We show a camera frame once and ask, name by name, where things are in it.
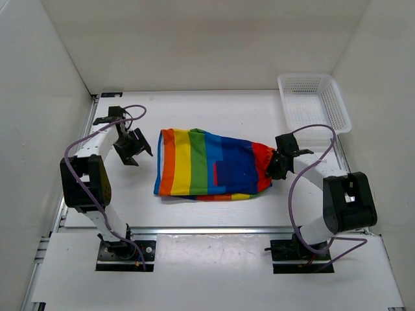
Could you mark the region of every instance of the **green stripe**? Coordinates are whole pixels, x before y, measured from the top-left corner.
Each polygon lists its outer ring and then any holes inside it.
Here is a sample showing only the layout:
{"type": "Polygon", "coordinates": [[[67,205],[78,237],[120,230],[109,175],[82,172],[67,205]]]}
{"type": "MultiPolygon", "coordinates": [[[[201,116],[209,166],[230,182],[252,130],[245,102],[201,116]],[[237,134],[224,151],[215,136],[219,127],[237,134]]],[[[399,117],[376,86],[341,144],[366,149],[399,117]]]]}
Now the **green stripe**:
{"type": "Polygon", "coordinates": [[[203,131],[189,131],[191,180],[190,195],[208,194],[208,158],[203,131]]]}

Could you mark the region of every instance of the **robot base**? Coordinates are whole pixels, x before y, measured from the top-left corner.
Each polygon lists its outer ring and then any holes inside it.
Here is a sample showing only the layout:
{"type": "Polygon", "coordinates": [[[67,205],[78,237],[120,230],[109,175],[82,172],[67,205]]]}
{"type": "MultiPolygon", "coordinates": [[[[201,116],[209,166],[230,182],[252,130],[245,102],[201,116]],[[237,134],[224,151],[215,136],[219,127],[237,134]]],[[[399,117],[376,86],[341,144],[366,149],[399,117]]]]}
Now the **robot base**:
{"type": "MultiPolygon", "coordinates": [[[[292,240],[271,240],[270,242],[271,247],[266,250],[271,251],[274,274],[316,273],[316,270],[331,260],[329,251],[324,254],[309,253],[306,257],[299,256],[292,240]]],[[[331,264],[317,273],[334,273],[333,265],[331,264]]]]}
{"type": "Polygon", "coordinates": [[[131,271],[131,272],[153,272],[154,258],[156,256],[156,241],[154,240],[135,240],[134,241],[143,252],[146,271],[143,270],[141,261],[137,266],[137,255],[131,254],[127,257],[119,257],[110,253],[104,242],[101,241],[98,250],[97,265],[95,271],[131,271]]]}

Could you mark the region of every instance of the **yellow stripe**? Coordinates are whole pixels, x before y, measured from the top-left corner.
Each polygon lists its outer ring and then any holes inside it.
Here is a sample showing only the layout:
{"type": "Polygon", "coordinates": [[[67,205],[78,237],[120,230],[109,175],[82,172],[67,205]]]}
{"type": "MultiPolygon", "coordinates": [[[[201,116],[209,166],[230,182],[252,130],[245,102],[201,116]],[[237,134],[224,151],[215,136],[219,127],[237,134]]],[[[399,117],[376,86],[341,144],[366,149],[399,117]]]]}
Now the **yellow stripe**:
{"type": "Polygon", "coordinates": [[[188,196],[191,180],[189,131],[174,129],[174,145],[176,147],[176,165],[171,195],[188,196]]]}
{"type": "Polygon", "coordinates": [[[249,194],[235,193],[235,194],[232,194],[232,201],[233,200],[247,200],[250,197],[251,196],[249,194]]]}

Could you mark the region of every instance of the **black mounting plate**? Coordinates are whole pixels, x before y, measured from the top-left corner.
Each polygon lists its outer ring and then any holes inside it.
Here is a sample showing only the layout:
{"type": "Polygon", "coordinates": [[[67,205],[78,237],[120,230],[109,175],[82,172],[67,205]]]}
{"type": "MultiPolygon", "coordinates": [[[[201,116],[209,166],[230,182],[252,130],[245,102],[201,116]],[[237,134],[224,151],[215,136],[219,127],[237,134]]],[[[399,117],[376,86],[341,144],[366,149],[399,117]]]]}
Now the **black mounting plate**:
{"type": "Polygon", "coordinates": [[[101,97],[123,97],[123,92],[107,92],[107,93],[101,93],[101,97]]]}
{"type": "Polygon", "coordinates": [[[146,271],[143,270],[142,264],[136,266],[136,255],[133,255],[131,258],[127,259],[121,258],[114,253],[106,251],[106,246],[102,241],[99,245],[95,271],[153,272],[157,242],[155,240],[135,240],[134,242],[143,252],[144,260],[146,262],[146,271]]]}
{"type": "MultiPolygon", "coordinates": [[[[307,260],[300,258],[295,252],[292,240],[271,240],[272,267],[274,274],[307,274],[316,273],[315,271],[331,260],[330,251],[324,254],[316,254],[314,261],[310,265],[299,264],[306,263],[307,260]]],[[[334,273],[333,265],[320,270],[317,273],[334,273]]]]}

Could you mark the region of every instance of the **white plastic basket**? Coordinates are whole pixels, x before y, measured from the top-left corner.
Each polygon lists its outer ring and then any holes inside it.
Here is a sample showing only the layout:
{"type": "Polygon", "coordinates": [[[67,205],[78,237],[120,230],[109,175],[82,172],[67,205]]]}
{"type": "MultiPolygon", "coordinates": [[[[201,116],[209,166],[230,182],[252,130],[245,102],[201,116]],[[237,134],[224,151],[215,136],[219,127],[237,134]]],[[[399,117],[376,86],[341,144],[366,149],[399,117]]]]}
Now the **white plastic basket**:
{"type": "MultiPolygon", "coordinates": [[[[336,134],[351,130],[335,79],[330,75],[290,73],[278,77],[279,92],[290,130],[310,124],[330,125],[336,134]]],[[[296,134],[307,146],[327,146],[331,132],[325,128],[309,128],[296,134]]]]}

